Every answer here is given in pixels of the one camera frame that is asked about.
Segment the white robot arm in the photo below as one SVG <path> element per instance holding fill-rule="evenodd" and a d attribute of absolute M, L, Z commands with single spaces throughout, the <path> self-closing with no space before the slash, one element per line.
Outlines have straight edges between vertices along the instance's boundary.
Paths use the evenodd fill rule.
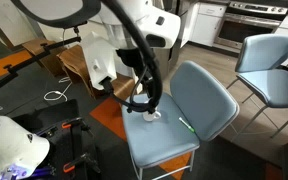
<path fill-rule="evenodd" d="M 77 27 L 97 15 L 105 25 L 107 40 L 95 35 L 82 43 L 92 86 L 108 88 L 116 78 L 113 63 L 106 56 L 113 48 L 137 50 L 139 58 L 130 64 L 142 78 L 149 78 L 149 101 L 126 106 L 135 112 L 153 113 L 162 95 L 162 80 L 152 49 L 170 48 L 179 33 L 180 18 L 154 7 L 147 0 L 11 0 L 24 14 L 55 28 Z M 25 130 L 7 116 L 0 116 L 0 173 L 17 179 L 31 176 L 50 149 L 47 139 Z"/>

